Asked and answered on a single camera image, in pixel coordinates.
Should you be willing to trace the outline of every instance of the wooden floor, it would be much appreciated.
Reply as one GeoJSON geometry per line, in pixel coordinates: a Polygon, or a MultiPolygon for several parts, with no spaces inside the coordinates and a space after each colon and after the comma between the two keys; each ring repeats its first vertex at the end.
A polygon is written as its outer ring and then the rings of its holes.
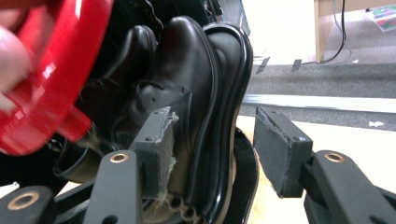
{"type": "MultiPolygon", "coordinates": [[[[395,132],[294,122],[314,141],[314,151],[341,152],[356,162],[373,184],[396,192],[395,132]]],[[[252,140],[254,118],[238,117],[236,125],[252,140]]],[[[278,199],[261,170],[248,223],[308,223],[304,199],[278,199]]]]}

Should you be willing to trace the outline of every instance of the cable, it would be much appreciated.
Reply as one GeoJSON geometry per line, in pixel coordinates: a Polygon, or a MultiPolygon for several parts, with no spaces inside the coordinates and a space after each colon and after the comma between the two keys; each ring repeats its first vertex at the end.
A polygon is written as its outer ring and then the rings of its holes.
{"type": "Polygon", "coordinates": [[[345,45],[345,41],[347,40],[347,33],[346,33],[345,20],[344,20],[345,9],[346,9],[346,0],[343,0],[343,8],[341,11],[341,27],[342,27],[342,33],[343,33],[343,42],[341,43],[341,47],[330,59],[323,60],[320,63],[329,63],[332,60],[334,60],[338,56],[338,54],[341,52],[341,50],[343,49],[343,47],[345,45]]]}
{"type": "Polygon", "coordinates": [[[324,64],[324,63],[329,63],[329,62],[331,62],[332,60],[334,60],[338,56],[338,54],[341,52],[341,50],[343,49],[344,46],[346,46],[349,49],[349,56],[346,58],[346,60],[348,58],[350,58],[350,56],[352,55],[352,50],[350,49],[350,47],[347,45],[347,42],[346,42],[347,41],[347,32],[346,32],[346,28],[345,28],[345,18],[344,18],[345,17],[344,14],[345,14],[346,0],[343,0],[343,7],[342,7],[342,10],[341,10],[341,27],[338,24],[338,21],[337,21],[337,19],[335,17],[335,14],[336,14],[336,11],[335,11],[336,10],[336,2],[335,1],[336,0],[333,0],[334,20],[335,20],[335,24],[340,29],[340,31],[341,31],[341,33],[343,35],[343,40],[342,40],[340,49],[330,59],[323,60],[320,63],[310,62],[310,63],[302,63],[302,64],[311,64],[311,63],[324,64]]]}

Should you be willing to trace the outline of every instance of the red plastic object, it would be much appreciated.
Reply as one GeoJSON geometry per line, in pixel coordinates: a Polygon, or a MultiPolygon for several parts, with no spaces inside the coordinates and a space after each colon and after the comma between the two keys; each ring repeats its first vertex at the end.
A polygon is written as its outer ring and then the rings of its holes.
{"type": "Polygon", "coordinates": [[[7,96],[17,109],[0,112],[0,151],[31,154],[55,132],[77,141],[91,121],[74,108],[102,45],[113,0],[48,1],[31,10],[18,32],[35,71],[7,96]]]}

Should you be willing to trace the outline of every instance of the brass ring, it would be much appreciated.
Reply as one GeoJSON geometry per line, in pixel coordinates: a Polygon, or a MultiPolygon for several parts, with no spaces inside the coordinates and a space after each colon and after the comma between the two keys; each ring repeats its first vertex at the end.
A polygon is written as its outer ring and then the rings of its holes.
{"type": "Polygon", "coordinates": [[[25,192],[18,197],[14,198],[11,202],[8,203],[8,210],[21,210],[25,207],[29,207],[33,203],[35,203],[38,198],[40,197],[40,194],[37,191],[28,191],[25,192]],[[20,199],[27,198],[29,197],[26,202],[18,202],[20,199]]]}
{"type": "Polygon", "coordinates": [[[128,160],[128,155],[124,153],[116,154],[110,158],[110,161],[114,163],[120,163],[126,160],[128,160]]]}
{"type": "Polygon", "coordinates": [[[337,153],[333,153],[333,152],[328,152],[328,153],[324,154],[324,157],[327,160],[333,161],[333,162],[344,162],[345,161],[343,156],[341,156],[337,153]]]}

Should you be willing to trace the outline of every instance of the black leather shoe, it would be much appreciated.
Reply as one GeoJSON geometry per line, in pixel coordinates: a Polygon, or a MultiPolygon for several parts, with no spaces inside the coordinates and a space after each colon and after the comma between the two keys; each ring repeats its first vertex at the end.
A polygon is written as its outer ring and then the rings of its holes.
{"type": "Polygon", "coordinates": [[[100,158],[115,149],[107,141],[113,119],[126,103],[132,83],[147,74],[156,46],[155,35],[147,26],[134,27],[125,37],[120,53],[106,74],[87,82],[76,106],[92,120],[95,131],[83,141],[95,141],[99,143],[96,144],[98,148],[65,140],[53,168],[57,176],[75,182],[85,182],[96,176],[100,158]]]}
{"type": "Polygon", "coordinates": [[[209,143],[194,157],[187,203],[195,204],[208,223],[223,223],[237,169],[233,162],[236,118],[250,79],[253,49],[248,36],[235,25],[214,22],[204,30],[219,55],[223,85],[209,143]]]}
{"type": "MultiPolygon", "coordinates": [[[[129,147],[153,110],[171,106],[179,117],[174,126],[177,162],[167,199],[182,200],[187,195],[193,156],[205,147],[216,115],[219,78],[219,61],[202,27],[188,17],[173,18],[163,29],[153,70],[136,83],[132,101],[115,124],[114,141],[129,147]]],[[[145,222],[160,223],[174,212],[183,214],[182,207],[169,206],[158,200],[146,203],[145,222]]]]}
{"type": "Polygon", "coordinates": [[[110,139],[113,119],[126,103],[132,84],[147,75],[156,48],[154,33],[147,26],[135,26],[105,75],[89,80],[81,91],[76,107],[95,123],[105,139],[110,139]]]}

